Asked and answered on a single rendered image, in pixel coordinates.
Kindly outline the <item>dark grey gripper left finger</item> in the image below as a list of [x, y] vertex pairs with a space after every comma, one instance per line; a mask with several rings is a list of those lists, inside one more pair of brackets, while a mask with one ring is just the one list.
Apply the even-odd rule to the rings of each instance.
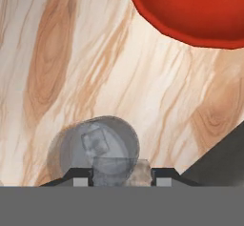
[[92, 168], [71, 168], [61, 178], [43, 184], [43, 187], [92, 187]]

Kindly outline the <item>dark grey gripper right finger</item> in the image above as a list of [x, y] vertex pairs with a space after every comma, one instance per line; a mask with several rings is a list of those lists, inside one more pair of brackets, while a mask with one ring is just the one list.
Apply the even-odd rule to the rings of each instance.
[[154, 187], [199, 187], [197, 182], [182, 177], [175, 168], [152, 168], [152, 185]]

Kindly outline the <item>translucent ice cube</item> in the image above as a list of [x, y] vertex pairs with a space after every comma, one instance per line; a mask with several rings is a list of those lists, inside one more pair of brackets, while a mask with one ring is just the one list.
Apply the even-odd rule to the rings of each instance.
[[100, 156], [109, 150], [109, 145], [101, 128], [91, 127], [81, 140], [86, 153], [90, 156]]
[[94, 186], [150, 187], [151, 167], [146, 159], [97, 157], [92, 164]]

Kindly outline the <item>clear glass of water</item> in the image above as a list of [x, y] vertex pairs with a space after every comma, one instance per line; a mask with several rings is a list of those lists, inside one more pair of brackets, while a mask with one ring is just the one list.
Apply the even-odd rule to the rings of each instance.
[[[86, 153], [81, 135], [91, 127], [101, 128], [109, 145], [109, 150], [100, 156]], [[97, 157], [139, 157], [139, 141], [132, 126], [115, 116], [99, 116], [78, 123], [60, 132], [52, 141], [47, 168], [50, 181], [61, 178], [71, 168], [92, 168]]]

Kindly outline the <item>red bowl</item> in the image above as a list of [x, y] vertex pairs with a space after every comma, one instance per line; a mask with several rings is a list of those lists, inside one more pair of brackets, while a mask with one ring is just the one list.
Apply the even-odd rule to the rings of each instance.
[[132, 0], [162, 34], [195, 47], [244, 48], [244, 0]]

